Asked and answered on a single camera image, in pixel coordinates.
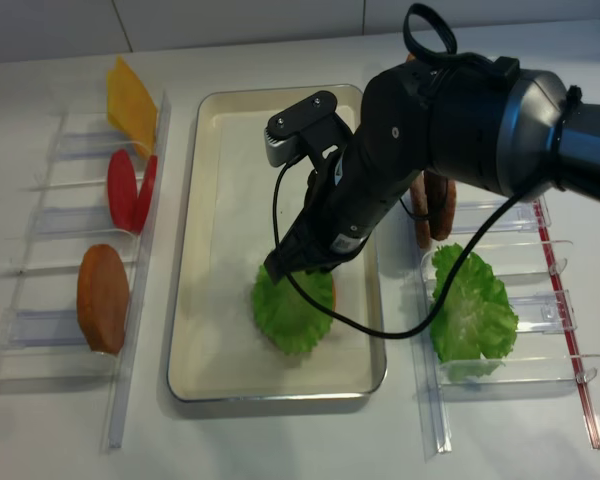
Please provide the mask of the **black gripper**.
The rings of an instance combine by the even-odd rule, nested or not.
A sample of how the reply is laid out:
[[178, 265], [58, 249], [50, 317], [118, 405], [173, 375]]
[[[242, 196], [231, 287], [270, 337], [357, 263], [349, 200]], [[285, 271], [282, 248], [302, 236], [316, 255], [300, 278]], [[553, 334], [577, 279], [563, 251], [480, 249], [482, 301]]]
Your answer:
[[416, 126], [386, 113], [365, 115], [351, 131], [335, 113], [338, 135], [321, 155], [304, 206], [264, 268], [273, 285], [292, 272], [325, 270], [355, 258], [368, 236], [423, 169]]

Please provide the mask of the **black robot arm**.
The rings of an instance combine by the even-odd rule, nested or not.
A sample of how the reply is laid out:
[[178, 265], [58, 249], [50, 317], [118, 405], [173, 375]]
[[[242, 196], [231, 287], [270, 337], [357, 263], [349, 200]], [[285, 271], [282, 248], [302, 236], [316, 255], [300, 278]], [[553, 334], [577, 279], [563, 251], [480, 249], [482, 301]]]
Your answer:
[[331, 270], [362, 250], [423, 171], [529, 200], [550, 187], [600, 201], [600, 105], [582, 102], [548, 71], [497, 59], [498, 74], [411, 60], [374, 77], [359, 126], [319, 91], [270, 118], [274, 166], [309, 158], [304, 206], [267, 256], [273, 281]]

